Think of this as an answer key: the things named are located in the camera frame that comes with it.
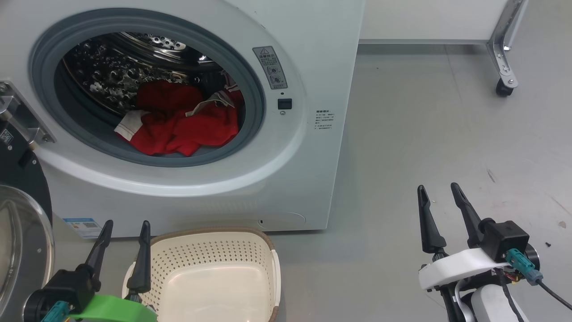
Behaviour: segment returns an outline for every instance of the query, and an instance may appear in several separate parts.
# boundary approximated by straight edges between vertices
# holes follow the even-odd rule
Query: metal hinge
[[[3,81],[0,81],[0,119],[12,124],[32,149],[37,144],[55,142],[14,87]]]

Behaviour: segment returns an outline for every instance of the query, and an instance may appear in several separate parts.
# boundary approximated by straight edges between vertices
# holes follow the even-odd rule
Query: washing machine
[[[4,0],[0,106],[68,223],[325,229],[364,3]],[[149,155],[116,131],[144,83],[207,97],[229,79],[244,104],[224,144]]]

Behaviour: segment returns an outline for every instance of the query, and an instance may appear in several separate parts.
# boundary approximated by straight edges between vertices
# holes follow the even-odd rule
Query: white cabinet
[[[484,43],[491,37],[506,3],[507,0],[368,0],[360,43]]]

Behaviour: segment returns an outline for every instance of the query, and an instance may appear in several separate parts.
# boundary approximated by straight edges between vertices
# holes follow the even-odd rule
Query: laundry
[[[243,104],[231,78],[207,100],[196,87],[155,81],[139,87],[138,109],[128,112],[115,132],[147,155],[191,156],[201,146],[231,141],[239,132],[237,109]]]

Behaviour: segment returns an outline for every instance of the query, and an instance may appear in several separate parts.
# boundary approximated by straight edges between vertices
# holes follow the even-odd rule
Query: cable
[[[505,272],[500,268],[496,268],[495,273],[499,277],[500,286],[502,287],[502,290],[505,293],[506,299],[509,301],[510,308],[513,309],[514,314],[517,316],[518,322],[525,322],[522,319],[521,313],[518,312],[517,306],[514,305],[513,297],[510,296],[509,288],[506,286],[505,282]]]
[[[537,280],[537,283],[538,283],[538,285],[540,285],[541,288],[543,288],[546,292],[548,292],[548,294],[552,295],[560,303],[564,304],[565,307],[572,310],[572,305],[570,305],[570,303],[566,302],[563,298],[558,296],[558,294],[554,293],[554,291],[549,289],[548,286],[544,285],[544,283],[540,279]]]

